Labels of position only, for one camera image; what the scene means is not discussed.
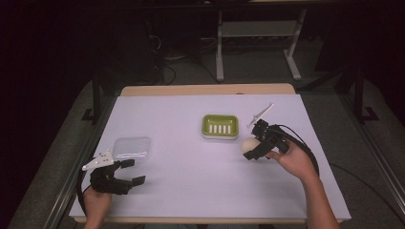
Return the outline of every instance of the dark background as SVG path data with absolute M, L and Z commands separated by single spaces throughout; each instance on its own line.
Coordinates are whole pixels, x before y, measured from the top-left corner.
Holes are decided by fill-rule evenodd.
M 134 16 L 129 10 L 95 13 L 77 10 L 77 6 L 66 0 L 0 3 L 2 228 L 9 224 L 78 93 L 96 72 L 102 70 L 101 81 L 111 94 L 125 85 L 150 85 L 158 80 L 153 68 L 158 60 L 149 52 L 145 38 L 150 27 L 142 22 L 148 15 Z M 405 124 L 405 18 L 400 6 L 385 1 L 312 9 L 301 38 L 325 40 L 319 70 L 358 64 Z M 199 35 L 214 32 L 215 36 L 217 19 L 212 13 L 191 14 L 193 19 L 184 25 L 182 17 L 187 14 L 165 14 L 165 23 L 158 28 L 172 46 L 188 37 L 186 49 L 198 55 Z M 170 31 L 176 28 L 188 30 L 173 35 Z M 144 46 L 133 45 L 132 52 L 122 52 L 121 47 L 128 45 L 126 38 L 134 37 Z

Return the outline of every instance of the green container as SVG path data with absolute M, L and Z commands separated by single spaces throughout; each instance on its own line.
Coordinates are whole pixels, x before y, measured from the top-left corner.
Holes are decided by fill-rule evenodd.
M 238 133 L 238 118 L 234 115 L 207 114 L 202 119 L 202 135 L 205 138 L 233 140 Z

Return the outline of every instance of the hand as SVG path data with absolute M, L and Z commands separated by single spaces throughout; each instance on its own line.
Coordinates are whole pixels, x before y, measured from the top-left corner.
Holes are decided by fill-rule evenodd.
M 309 156 L 292 141 L 286 139 L 286 144 L 289 149 L 285 154 L 271 151 L 266 157 L 275 159 L 287 172 L 303 182 L 318 177 Z
M 111 206 L 112 194 L 99 193 L 90 186 L 83 194 L 87 221 L 85 229 L 100 228 Z

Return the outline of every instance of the table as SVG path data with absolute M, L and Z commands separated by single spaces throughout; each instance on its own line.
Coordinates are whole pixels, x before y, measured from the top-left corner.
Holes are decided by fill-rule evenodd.
M 318 159 L 330 205 L 339 220 L 350 218 L 345 200 L 316 137 L 300 95 L 287 84 L 129 87 L 112 111 L 96 154 L 123 136 L 149 136 L 151 157 L 116 177 L 146 176 L 127 196 L 114 196 L 107 221 L 141 223 L 304 223 L 301 182 L 274 160 L 246 160 L 241 144 L 252 136 L 246 124 L 273 102 L 264 116 L 297 132 Z M 205 139 L 206 114 L 236 115 L 236 140 Z M 89 173 L 83 188 L 89 185 Z M 76 201 L 70 216 L 85 221 Z

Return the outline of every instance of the clear plastic container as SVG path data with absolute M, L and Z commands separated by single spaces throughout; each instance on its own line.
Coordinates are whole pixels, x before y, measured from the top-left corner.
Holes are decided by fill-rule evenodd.
M 151 157 L 151 138 L 147 136 L 120 137 L 114 144 L 115 160 L 134 159 L 142 163 Z

